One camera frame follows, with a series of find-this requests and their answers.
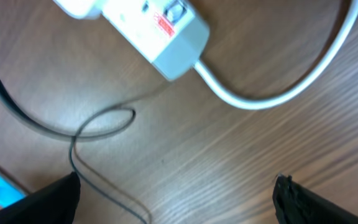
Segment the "blue screen Galaxy smartphone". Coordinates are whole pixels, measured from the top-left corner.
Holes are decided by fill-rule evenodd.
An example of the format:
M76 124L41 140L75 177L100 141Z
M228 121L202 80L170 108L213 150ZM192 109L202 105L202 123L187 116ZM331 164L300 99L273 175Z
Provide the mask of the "blue screen Galaxy smartphone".
M6 208L26 198L29 191L18 183L5 170L0 168L0 207Z

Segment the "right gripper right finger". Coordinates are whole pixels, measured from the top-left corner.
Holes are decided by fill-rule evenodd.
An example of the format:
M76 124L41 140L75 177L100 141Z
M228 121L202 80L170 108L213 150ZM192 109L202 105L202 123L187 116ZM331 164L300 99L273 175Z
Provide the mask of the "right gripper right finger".
M279 224L358 223L358 216L279 174L272 200Z

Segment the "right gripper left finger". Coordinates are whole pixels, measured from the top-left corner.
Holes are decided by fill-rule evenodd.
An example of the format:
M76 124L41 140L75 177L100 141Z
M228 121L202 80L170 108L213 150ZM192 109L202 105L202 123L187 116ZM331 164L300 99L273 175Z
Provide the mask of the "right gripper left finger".
M0 224L72 224L80 193L80 178L71 172L1 209Z

